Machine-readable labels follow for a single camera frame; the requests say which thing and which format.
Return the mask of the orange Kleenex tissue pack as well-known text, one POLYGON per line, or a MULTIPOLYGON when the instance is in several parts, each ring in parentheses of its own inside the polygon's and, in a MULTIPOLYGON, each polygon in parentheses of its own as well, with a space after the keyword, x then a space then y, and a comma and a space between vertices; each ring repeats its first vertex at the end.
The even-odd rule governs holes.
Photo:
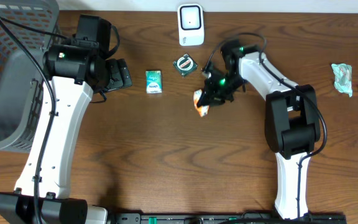
POLYGON ((196 111, 199 113, 199 115, 201 117, 204 117, 208 114, 209 111, 209 105, 207 106, 198 106, 197 103, 201 98, 201 94, 202 94, 202 89, 196 90, 193 94, 193 102, 194 102, 194 107, 196 109, 196 111))

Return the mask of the teal Kleenex tissue pack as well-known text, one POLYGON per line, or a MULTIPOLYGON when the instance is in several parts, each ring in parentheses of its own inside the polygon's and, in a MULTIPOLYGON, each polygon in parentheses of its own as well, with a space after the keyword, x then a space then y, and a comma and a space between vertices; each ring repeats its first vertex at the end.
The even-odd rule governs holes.
POLYGON ((146 93, 162 93, 162 73, 160 70, 149 70, 145 72, 146 93))

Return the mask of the dark green round-label box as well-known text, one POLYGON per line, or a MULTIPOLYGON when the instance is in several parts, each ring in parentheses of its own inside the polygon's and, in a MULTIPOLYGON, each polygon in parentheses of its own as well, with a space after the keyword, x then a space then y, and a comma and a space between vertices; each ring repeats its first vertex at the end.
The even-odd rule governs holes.
POLYGON ((184 54, 182 57, 173 62, 173 67, 181 76, 185 77, 194 72, 198 68, 198 64, 191 58, 190 55, 184 54))

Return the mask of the mint green wipes pouch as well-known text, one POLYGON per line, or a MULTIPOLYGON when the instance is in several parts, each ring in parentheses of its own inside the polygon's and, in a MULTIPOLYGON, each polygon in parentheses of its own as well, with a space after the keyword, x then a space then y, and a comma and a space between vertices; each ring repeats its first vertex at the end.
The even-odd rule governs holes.
POLYGON ((352 67, 345 63, 331 65, 334 73, 334 87, 340 93, 346 93, 352 97, 352 67))

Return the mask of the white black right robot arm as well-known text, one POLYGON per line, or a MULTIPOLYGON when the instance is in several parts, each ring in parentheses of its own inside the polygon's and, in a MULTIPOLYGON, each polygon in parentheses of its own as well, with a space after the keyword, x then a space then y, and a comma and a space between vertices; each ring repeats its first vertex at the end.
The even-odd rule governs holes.
POLYGON ((247 83, 257 90, 265 101, 266 142, 277 161, 275 211, 284 220, 305 220, 308 163, 320 138, 313 87, 288 80, 267 60, 263 47, 243 46, 234 39, 222 41, 217 48, 227 72, 206 63, 203 73, 207 77, 196 108, 206 111, 233 101, 234 92, 247 83))

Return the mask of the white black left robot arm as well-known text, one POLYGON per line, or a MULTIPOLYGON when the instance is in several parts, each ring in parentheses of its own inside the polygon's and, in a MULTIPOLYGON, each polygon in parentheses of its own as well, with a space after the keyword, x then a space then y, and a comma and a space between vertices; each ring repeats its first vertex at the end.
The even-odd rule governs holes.
POLYGON ((44 96, 32 148, 13 192, 0 193, 9 223, 107 223, 109 212, 70 197, 71 165, 81 121, 92 97, 132 85, 124 59, 115 59, 109 21, 83 14, 76 34, 52 45, 36 68, 44 96))

